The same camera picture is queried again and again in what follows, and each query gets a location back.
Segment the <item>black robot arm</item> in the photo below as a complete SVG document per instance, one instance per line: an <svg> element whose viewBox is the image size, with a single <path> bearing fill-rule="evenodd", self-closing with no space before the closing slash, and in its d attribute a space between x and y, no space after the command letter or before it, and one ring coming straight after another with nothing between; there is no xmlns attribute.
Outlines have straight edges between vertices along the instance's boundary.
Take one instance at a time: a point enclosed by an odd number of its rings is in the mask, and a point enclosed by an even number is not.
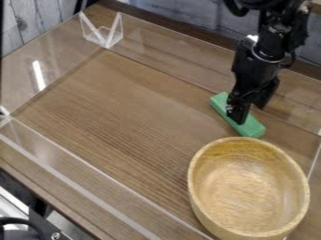
<svg viewBox="0 0 321 240"><path fill-rule="evenodd" d="M251 104L267 105L278 88L278 74L295 61L295 50L309 36L311 0L223 0L236 17L259 11L258 35L243 37L236 45L231 72L235 84L227 98L227 116L242 125Z"/></svg>

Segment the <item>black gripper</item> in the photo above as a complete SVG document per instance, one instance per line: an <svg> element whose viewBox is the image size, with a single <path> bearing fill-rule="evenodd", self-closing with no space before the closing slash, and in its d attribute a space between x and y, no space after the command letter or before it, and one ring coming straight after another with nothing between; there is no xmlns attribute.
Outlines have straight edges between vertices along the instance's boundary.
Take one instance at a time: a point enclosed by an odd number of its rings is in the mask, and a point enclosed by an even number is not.
<svg viewBox="0 0 321 240"><path fill-rule="evenodd" d="M254 104L263 109L279 85L279 64L285 58L281 45L247 35L236 45L231 64L235 84L227 98L227 117L243 125Z"/></svg>

